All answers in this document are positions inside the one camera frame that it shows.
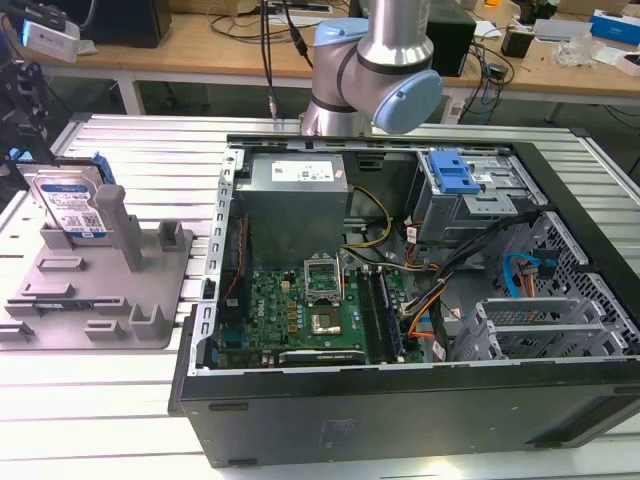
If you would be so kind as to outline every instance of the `gray robot arm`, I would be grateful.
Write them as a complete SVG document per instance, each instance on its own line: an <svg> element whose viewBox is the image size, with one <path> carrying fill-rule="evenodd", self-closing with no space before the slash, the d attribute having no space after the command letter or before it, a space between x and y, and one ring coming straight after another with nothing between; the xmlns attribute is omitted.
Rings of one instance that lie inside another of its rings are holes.
<svg viewBox="0 0 640 480"><path fill-rule="evenodd" d="M341 18L316 30L312 99L302 133L358 136L371 123L406 133L442 97L427 37L430 0L371 0L369 20Z"/></svg>

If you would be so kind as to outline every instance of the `desk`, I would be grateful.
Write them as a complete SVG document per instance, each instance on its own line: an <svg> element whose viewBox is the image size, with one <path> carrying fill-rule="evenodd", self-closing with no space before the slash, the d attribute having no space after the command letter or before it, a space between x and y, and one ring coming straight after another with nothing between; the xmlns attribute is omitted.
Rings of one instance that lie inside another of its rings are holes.
<svg viewBox="0 0 640 480"><path fill-rule="evenodd" d="M493 22L499 28L506 27L514 15L519 15L517 5L504 1L499 8L485 7L478 2L475 13L478 17ZM588 17L571 14L556 14L554 20L579 21ZM503 37L485 39L482 43L499 52ZM611 47L632 50L631 45L598 38ZM527 56L523 59L508 58L516 69L511 84L502 92L502 98L518 100L588 103L597 105L640 105L640 79L626 75L611 65L598 63L595 68L557 65L552 57L556 45L534 39ZM480 66L475 59L465 65L468 78L480 78Z"/></svg>
<svg viewBox="0 0 640 480"><path fill-rule="evenodd" d="M495 22L499 27L506 26L519 11L517 6L508 1L502 2L498 8L484 7L482 2L478 3L476 14ZM558 18L576 20L570 15L559 15ZM302 31L307 43L311 44L314 29ZM252 30L241 29L236 32L247 34ZM487 39L484 42L489 48L499 50L502 39ZM593 69L561 68L553 62L551 52L554 47L534 40L526 58L512 59L516 76L505 88L502 97L546 102L640 105L639 79L604 64L598 64ZM128 114L144 113L138 81L266 85L260 47L212 33L204 15L174 14L169 34L156 49L109 45L99 45L98 49L100 53L97 55L78 57L75 65L45 58L39 60L48 75L115 80ZM311 71L291 43L273 45L273 74L276 86L311 87ZM460 78L444 79L445 95L449 100L443 123L458 122L464 103L479 79L480 69L473 58L467 61Z"/></svg>
<svg viewBox="0 0 640 480"><path fill-rule="evenodd" d="M179 218L197 237L174 335L165 350L0 355L0 478L637 479L640 417L575 450L218 471L209 467L188 420L169 417L166 402L182 324L200 294L227 134L291 134L297 129L296 121L275 126L266 119L94 115L64 130L53 145L55 153L87 156L99 149L127 189L127 210L138 216L142 228L155 228L163 218ZM534 142L640 272L638 189L590 139L576 138L568 129L470 125L429 125L410 136ZM24 194L0 215L0 300L13 294L33 260L42 219L42 211Z"/></svg>

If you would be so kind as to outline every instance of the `aluminum workbench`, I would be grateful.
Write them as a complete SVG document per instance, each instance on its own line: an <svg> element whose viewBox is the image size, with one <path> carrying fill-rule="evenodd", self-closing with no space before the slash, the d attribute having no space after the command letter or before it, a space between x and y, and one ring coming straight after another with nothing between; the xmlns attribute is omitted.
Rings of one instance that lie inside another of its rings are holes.
<svg viewBox="0 0 640 480"><path fill-rule="evenodd" d="M166 408L181 325L199 295L226 136L297 128L294 121L99 115L68 125L56 153L99 150L143 228L179 218L197 239L167 349L0 355L0 478L640 478L640 417L576 450L210 468L188 420L169 417ZM566 129L444 125L411 135L534 142L640 273L640 190L591 139ZM43 218L24 193L0 215L0 300L14 293L39 250Z"/></svg>

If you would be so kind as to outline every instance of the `power supply label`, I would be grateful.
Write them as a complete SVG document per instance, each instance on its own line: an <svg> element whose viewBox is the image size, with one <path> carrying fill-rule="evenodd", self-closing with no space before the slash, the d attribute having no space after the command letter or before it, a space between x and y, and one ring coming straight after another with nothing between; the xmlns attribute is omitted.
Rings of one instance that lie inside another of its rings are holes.
<svg viewBox="0 0 640 480"><path fill-rule="evenodd" d="M331 162L295 162L281 160L271 165L274 182L333 182Z"/></svg>
<svg viewBox="0 0 640 480"><path fill-rule="evenodd" d="M40 192L56 221L75 237L98 238L106 235L98 211L89 205L91 193L84 185L40 185Z"/></svg>

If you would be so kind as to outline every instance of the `motherboard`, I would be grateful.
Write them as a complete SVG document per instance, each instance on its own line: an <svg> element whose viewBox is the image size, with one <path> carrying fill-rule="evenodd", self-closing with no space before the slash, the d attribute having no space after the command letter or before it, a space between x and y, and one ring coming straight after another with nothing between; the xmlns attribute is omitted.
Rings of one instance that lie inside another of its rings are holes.
<svg viewBox="0 0 640 480"><path fill-rule="evenodd" d="M257 270L250 288L247 322L222 331L219 361L226 368L333 364L337 355L368 364L402 353L399 312L407 293L398 271L347 270L336 277L328 271L305 276L303 269ZM309 300L308 292L334 290L340 298L333 303ZM378 304L383 298L388 304Z"/></svg>

